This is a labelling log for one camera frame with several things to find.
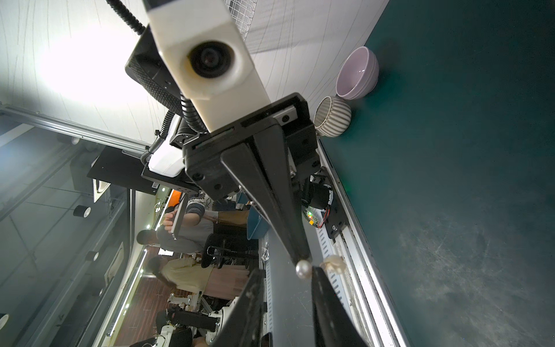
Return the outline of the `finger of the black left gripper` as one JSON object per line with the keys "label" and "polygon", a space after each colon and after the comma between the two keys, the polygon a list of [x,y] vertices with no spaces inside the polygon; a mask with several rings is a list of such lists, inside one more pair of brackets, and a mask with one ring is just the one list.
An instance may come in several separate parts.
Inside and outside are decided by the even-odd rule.
{"label": "finger of the black left gripper", "polygon": [[293,193],[283,130],[272,125],[255,134],[253,140],[253,146],[241,143],[225,150],[221,162],[266,217],[293,264],[311,260],[300,199]]}

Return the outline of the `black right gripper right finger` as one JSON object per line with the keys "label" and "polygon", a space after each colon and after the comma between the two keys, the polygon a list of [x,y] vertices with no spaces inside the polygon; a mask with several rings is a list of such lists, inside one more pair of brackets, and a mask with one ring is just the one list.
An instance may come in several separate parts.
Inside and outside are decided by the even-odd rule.
{"label": "black right gripper right finger", "polygon": [[316,346],[367,346],[322,268],[312,268],[311,285]]}

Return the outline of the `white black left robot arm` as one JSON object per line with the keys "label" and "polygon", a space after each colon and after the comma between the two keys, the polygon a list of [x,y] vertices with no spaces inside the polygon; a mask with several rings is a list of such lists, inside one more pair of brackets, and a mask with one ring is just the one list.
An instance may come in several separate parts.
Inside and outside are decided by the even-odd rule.
{"label": "white black left robot arm", "polygon": [[242,191],[296,265],[311,262],[301,192],[319,168],[307,102],[272,102],[227,1],[146,1],[143,25],[110,7],[140,37],[127,74],[167,110],[142,154],[143,175],[214,200]]}

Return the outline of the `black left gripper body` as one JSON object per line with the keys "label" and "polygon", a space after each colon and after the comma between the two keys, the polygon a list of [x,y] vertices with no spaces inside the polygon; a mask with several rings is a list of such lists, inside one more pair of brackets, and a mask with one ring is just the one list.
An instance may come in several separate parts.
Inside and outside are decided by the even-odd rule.
{"label": "black left gripper body", "polygon": [[320,167],[307,101],[293,93],[183,146],[185,174],[212,198],[283,192]]}

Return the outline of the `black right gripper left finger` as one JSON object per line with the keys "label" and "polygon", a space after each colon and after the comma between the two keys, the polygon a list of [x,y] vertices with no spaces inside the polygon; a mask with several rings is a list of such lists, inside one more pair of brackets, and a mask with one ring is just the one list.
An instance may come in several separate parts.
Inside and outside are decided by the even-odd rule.
{"label": "black right gripper left finger", "polygon": [[211,346],[260,345],[264,293],[264,271],[255,269]]}

